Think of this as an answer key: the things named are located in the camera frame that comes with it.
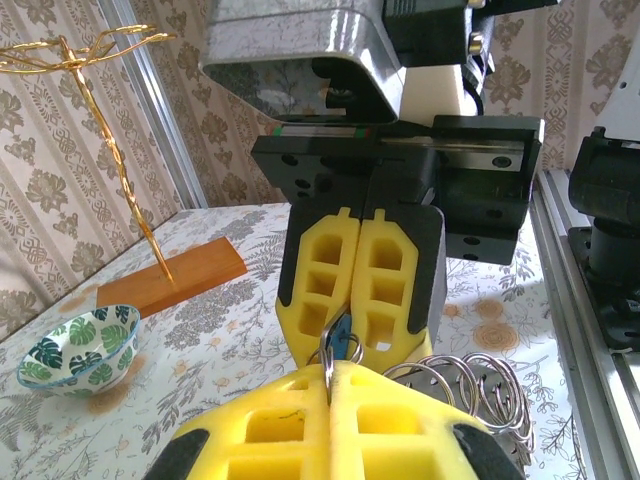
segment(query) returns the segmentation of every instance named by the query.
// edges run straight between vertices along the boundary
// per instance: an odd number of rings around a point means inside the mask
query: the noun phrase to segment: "yellow foam block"
[[[376,210],[364,220],[351,289],[351,330],[364,347],[363,365],[382,373],[413,352],[430,355],[428,331],[407,330],[418,249],[398,224]]]
[[[451,427],[477,420],[353,363],[333,379],[330,407],[312,365],[182,426],[210,432],[188,480],[476,479]]]
[[[360,236],[360,220],[349,214],[349,208],[342,208],[301,236],[291,304],[276,300],[276,314],[298,367],[318,348],[325,325],[349,304]]]

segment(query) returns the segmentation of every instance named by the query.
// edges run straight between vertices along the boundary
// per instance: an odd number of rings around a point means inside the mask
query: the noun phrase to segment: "patterned tablecloth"
[[[132,249],[0,344],[0,478],[142,478],[180,424],[295,368],[274,312],[288,205],[179,213],[157,230],[168,256],[226,236],[249,274],[143,321],[127,379],[89,399],[21,387],[22,355],[56,324],[95,305],[102,283],[152,264]],[[448,260],[449,298],[436,353],[509,359],[533,404],[530,478],[583,478],[532,227],[513,265]]]

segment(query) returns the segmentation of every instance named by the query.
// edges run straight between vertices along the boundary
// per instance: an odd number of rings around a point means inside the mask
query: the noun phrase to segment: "black screw hole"
[[[333,182],[331,181],[330,178],[323,178],[318,182],[317,189],[318,189],[318,192],[320,193],[327,193],[332,188],[333,188]]]
[[[513,162],[509,157],[496,157],[491,163],[493,163],[493,166],[496,168],[508,168]]]
[[[295,167],[298,164],[298,160],[293,155],[283,155],[282,161],[291,167]]]
[[[304,188],[304,189],[311,187],[311,184],[309,182],[301,178],[296,180],[296,185],[298,186],[298,188]]]
[[[476,237],[467,237],[464,239],[464,243],[467,245],[480,245],[480,239]]]
[[[501,210],[487,210],[487,217],[489,218],[502,218],[502,211]]]

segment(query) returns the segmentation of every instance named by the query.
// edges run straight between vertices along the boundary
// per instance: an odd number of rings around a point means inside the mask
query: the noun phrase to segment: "bolt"
[[[469,36],[469,54],[480,55],[484,48],[484,35],[480,32],[472,32]]]

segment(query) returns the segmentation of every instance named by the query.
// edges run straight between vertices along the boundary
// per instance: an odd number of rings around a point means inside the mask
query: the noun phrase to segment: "leaf-patterned bowl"
[[[18,382],[69,397],[102,393],[120,382],[138,351],[140,312],[111,305],[75,317],[36,343],[18,367]]]

